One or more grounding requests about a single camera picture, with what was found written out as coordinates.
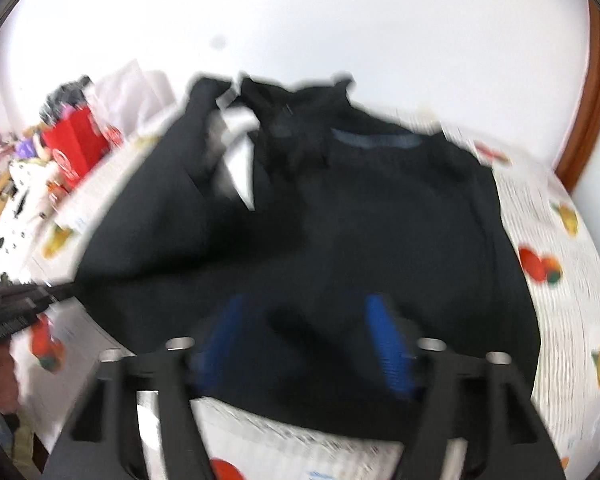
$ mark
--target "black jacket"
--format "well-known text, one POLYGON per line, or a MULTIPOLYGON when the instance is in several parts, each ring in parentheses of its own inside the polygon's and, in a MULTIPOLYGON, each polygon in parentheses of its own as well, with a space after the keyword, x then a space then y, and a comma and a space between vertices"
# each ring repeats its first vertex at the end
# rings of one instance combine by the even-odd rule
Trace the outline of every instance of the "black jacket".
POLYGON ((490 168, 441 132, 353 107, 348 84, 289 92, 243 81, 239 100, 261 124, 248 211, 210 185, 206 122, 230 84, 200 79, 96 230, 76 282, 93 319, 135 352, 200 332, 247 298, 259 336, 240 339, 209 394, 283 422, 390 438, 404 430, 396 413, 411 415, 382 378, 370 296, 457 352, 508 352, 530 386, 540 338, 490 168))

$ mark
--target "bed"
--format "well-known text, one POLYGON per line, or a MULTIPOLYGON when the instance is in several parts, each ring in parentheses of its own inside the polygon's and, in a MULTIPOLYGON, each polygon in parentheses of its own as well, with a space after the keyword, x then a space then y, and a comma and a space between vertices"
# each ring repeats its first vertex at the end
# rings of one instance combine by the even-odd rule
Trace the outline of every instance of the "bed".
MULTIPOLYGON (((374 108, 373 111, 421 132, 432 131, 438 124, 431 117, 400 110, 374 108)), ((21 270, 23 276, 46 282, 73 277, 90 235, 109 205, 179 113, 177 105, 165 110, 94 168, 62 204, 58 214, 30 238, 29 252, 21 270), (55 225, 72 229, 74 235, 55 257, 46 258, 43 246, 55 225)), ((542 338, 532 399, 558 450, 567 478, 582 480, 600 460, 600 260, 595 247, 570 196, 553 171, 534 161, 524 150, 506 146, 489 136, 452 124, 443 123, 442 127, 449 140, 493 168, 502 221, 520 255, 523 269, 528 253, 533 253, 542 261, 551 262, 553 272, 557 273, 537 276, 533 269, 525 269, 542 338)), ((231 151, 228 167, 238 193, 249 204, 250 146, 248 140, 241 142, 231 151)), ((9 215, 4 226, 0 225, 0 235, 13 225, 9 215)), ((77 301, 54 310, 50 316, 55 335, 66 348, 66 363, 59 373, 51 374, 40 367, 30 354, 28 333, 14 340, 18 374, 23 384, 23 404, 33 428, 49 450, 99 353, 120 348, 77 301)), ((143 414, 146 425, 142 435, 146 455, 152 457, 150 463, 159 474, 162 470, 156 440, 157 419, 150 416, 154 403, 155 399, 145 394, 140 399, 139 413, 143 414)), ((265 471, 260 469, 260 462, 248 459, 256 451, 266 452, 260 449, 265 444, 257 443, 253 432, 263 424, 273 424, 275 429, 275 423, 209 399, 198 402, 195 409, 203 420, 206 443, 215 450, 215 456, 230 460, 248 474, 248 478, 262 478, 265 471), (253 449, 247 454, 237 451, 244 446, 253 449)), ((343 460, 360 462, 361 466, 366 464, 365 476, 356 478, 384 478, 384 469, 369 465, 366 450, 381 449, 386 454, 382 462, 390 463, 399 457, 396 445, 355 442, 351 449, 358 451, 343 460)), ((280 460, 291 459, 283 456, 280 460)), ((317 468, 324 474, 328 474, 330 467, 313 462, 303 466, 317 468)))

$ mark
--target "bed sheet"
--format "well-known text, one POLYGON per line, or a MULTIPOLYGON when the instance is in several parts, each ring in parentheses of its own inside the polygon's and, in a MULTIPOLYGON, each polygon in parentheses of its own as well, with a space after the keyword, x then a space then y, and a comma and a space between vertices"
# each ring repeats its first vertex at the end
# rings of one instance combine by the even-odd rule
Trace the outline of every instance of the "bed sheet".
POLYGON ((27 281, 26 262, 42 228, 53 215, 46 182, 59 174, 54 162, 46 166, 15 160, 10 173, 16 193, 0 215, 0 277, 27 281))
MULTIPOLYGON (((430 116, 415 116, 379 107, 367 108, 423 133, 440 127, 430 116)), ((541 276, 533 269, 525 271, 542 339, 532 400, 554 441, 566 477, 583 480, 600 460, 600 260, 595 246, 568 193, 549 168, 533 160, 524 150, 504 145, 488 136, 451 124, 442 124, 442 129, 452 142, 493 168, 502 222, 514 248, 520 254, 530 252, 538 262, 547 266, 541 276)), ((98 171, 90 175, 81 186, 82 194, 75 193, 56 220, 74 227, 75 237, 53 260, 45 260, 39 250, 34 250, 29 259, 29 270, 35 278, 54 280, 72 277, 99 219, 151 148, 150 141, 129 144, 126 151, 111 155, 98 171)), ((250 156, 248 139, 236 144, 226 156, 234 185, 248 205, 251 202, 250 156)), ((59 321, 69 327, 71 335, 67 337, 77 349, 88 346, 90 343, 83 338, 93 338, 88 334, 99 330, 83 310, 78 318, 81 320, 79 333, 70 328, 71 323, 64 323, 61 318, 59 321)), ((103 350, 105 346, 114 344, 106 338, 95 340, 100 342, 103 350)), ((82 367, 83 374, 87 374, 93 366, 96 349, 92 349, 90 355, 91 362, 86 359, 75 365, 82 367)), ((75 367, 71 373, 80 376, 75 367)), ((65 373, 68 372, 63 371, 58 376, 48 374, 46 380, 51 384, 63 381, 65 373)), ((72 389, 64 389, 63 395, 75 397, 79 392, 78 383, 82 384, 74 381, 72 389)), ((34 411, 40 412, 41 402, 36 400, 35 394, 29 399, 34 411)), ((213 399, 199 402, 200 406, 195 409, 208 449, 218 458, 230 460, 243 472, 248 472, 247 478, 276 478, 277 473, 272 473, 270 460, 253 459, 267 454, 278 457, 279 462, 286 461, 286 466, 275 463, 276 471, 293 467, 302 478, 389 478, 387 471, 391 471, 390 466, 395 465, 399 455, 396 443, 350 442, 332 436, 320 437, 320 434, 310 435, 304 447, 291 444, 285 447, 286 444, 283 445, 275 436, 261 438, 262 428, 269 428, 277 434, 289 434, 296 444, 296 434, 305 434, 305 430, 236 411, 213 399), (340 446, 342 450, 354 449, 355 452, 334 454, 334 446, 340 446), (294 457, 296 452, 304 456, 305 462, 298 462, 298 457, 294 457), (378 454, 383 457, 382 467, 374 465, 377 464, 374 457, 378 454)), ((44 403, 52 410, 60 406, 48 399, 44 403)), ((159 444, 155 429, 157 419, 150 416, 150 413, 155 415, 151 406, 150 397, 141 400, 139 413, 144 417, 146 453, 152 457, 152 464, 159 473, 160 453, 155 447, 159 444)), ((49 416, 61 424, 66 413, 54 412, 49 416)), ((45 444, 51 447, 55 435, 51 433, 46 440, 43 439, 45 444)))

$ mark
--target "red bag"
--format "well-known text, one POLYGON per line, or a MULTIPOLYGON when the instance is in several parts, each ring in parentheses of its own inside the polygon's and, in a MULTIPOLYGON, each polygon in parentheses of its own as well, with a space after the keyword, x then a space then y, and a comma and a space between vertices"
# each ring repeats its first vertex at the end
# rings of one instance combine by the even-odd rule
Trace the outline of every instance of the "red bag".
POLYGON ((82 108, 69 118, 59 121, 42 133, 51 148, 54 160, 60 166, 67 185, 74 188, 109 152, 109 143, 96 125, 91 110, 82 108))

